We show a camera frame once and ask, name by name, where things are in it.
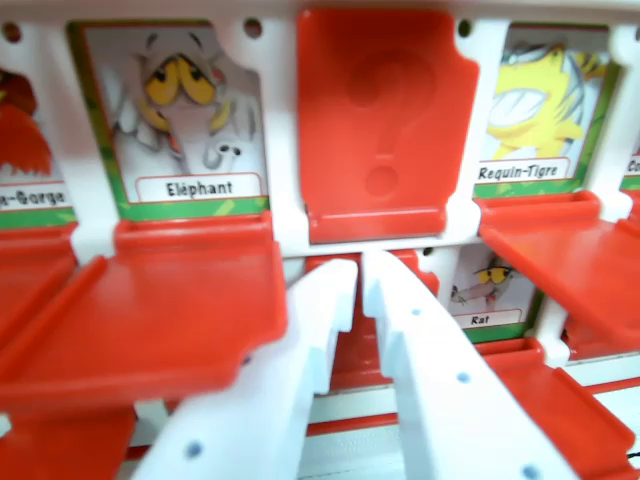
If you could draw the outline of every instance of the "orange plastic panel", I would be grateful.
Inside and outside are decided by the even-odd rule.
[[[631,210],[631,215],[629,215],[629,220],[640,224],[640,190],[627,190],[624,193],[633,200],[633,209]]]
[[[418,257],[414,250],[397,250],[392,253],[402,260],[434,294],[437,294],[438,277],[433,273],[420,271]],[[309,272],[334,258],[360,261],[359,254],[309,257],[306,259],[307,271]],[[383,377],[380,373],[375,320],[365,317],[362,313],[362,291],[361,283],[358,281],[356,303],[353,311],[353,327],[351,331],[338,335],[338,345],[331,376],[331,390],[344,390],[387,383],[391,383],[391,379]]]
[[[570,360],[583,360],[586,358],[617,355],[635,350],[635,348],[622,348],[616,343],[602,340],[594,331],[583,322],[568,318],[564,326],[565,335],[562,340],[571,351]]]
[[[601,340],[640,348],[639,224],[598,220],[599,202],[586,192],[478,203],[489,247]]]
[[[66,419],[11,419],[0,438],[2,477],[113,480],[135,426],[132,408]]]
[[[455,35],[445,12],[301,14],[300,180],[313,243],[442,232],[478,78]]]
[[[0,350],[73,274],[72,229],[0,232]]]
[[[627,460],[635,434],[566,372],[544,365],[539,344],[520,342],[519,351],[485,359],[579,477],[637,479]]]
[[[0,411],[130,405],[224,388],[286,330],[270,217],[123,224],[0,353]]]

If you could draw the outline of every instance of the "tiger shark character card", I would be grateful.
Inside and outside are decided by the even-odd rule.
[[[29,81],[0,67],[0,229],[75,221]]]
[[[513,25],[478,167],[481,198],[579,188],[615,87],[606,28]]]
[[[460,251],[449,313],[472,341],[522,336],[535,293],[531,281],[484,244]]]
[[[259,79],[213,27],[85,23],[68,35],[123,218],[268,208]]]

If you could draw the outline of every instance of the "white plastic post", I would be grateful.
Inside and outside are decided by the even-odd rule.
[[[528,332],[544,349],[545,363],[550,367],[562,367],[567,364],[571,351],[561,339],[567,311],[553,298],[545,296],[538,312],[533,329]]]
[[[640,42],[637,25],[611,28],[609,50],[612,59],[622,66],[618,86],[600,140],[591,160],[584,188],[594,192],[602,203],[600,218],[617,222],[631,213],[632,201],[620,192],[620,184],[640,134]]]

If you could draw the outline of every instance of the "green card border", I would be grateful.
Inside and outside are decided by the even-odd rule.
[[[129,26],[213,26],[202,20],[144,20],[144,21],[74,21],[67,24],[67,40],[74,58],[76,74],[84,93],[85,105],[93,133],[100,149],[103,164],[122,218],[132,221],[170,220],[208,216],[258,214],[269,209],[266,195],[249,198],[195,200],[161,203],[129,203],[122,182],[120,167],[113,149],[110,129],[103,111],[98,84],[89,59],[85,29]]]
[[[544,28],[544,29],[579,29],[594,30],[602,32],[609,31],[607,27],[602,26],[582,26],[582,25],[565,25],[565,24],[523,24],[514,23],[515,28]],[[546,180],[541,182],[510,182],[487,185],[475,185],[474,198],[508,198],[508,197],[525,197],[532,195],[552,195],[560,193],[571,193],[576,191],[584,183],[589,169],[589,163],[593,157],[605,117],[611,104],[611,98],[614,94],[618,77],[620,74],[620,66],[613,60],[609,60],[607,71],[605,73],[598,102],[593,113],[593,118],[589,125],[589,130],[580,152],[578,165],[572,178],[562,180]]]

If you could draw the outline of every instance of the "hole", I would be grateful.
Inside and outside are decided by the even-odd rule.
[[[259,38],[262,35],[262,23],[257,18],[247,18],[244,21],[244,33],[249,38]]]
[[[2,36],[9,43],[18,43],[22,40],[20,27],[14,22],[5,22],[2,24]]]
[[[526,465],[522,469],[522,475],[524,475],[524,478],[528,478],[530,480],[540,477],[540,474],[538,473],[538,469],[533,465]]]
[[[461,20],[458,24],[458,35],[462,38],[467,38],[471,35],[471,22],[469,20]]]
[[[187,458],[196,458],[202,453],[202,445],[200,442],[193,441],[189,445],[187,445],[187,449],[185,450],[185,456]]]
[[[471,375],[467,372],[460,372],[456,378],[460,383],[469,383],[471,381]]]

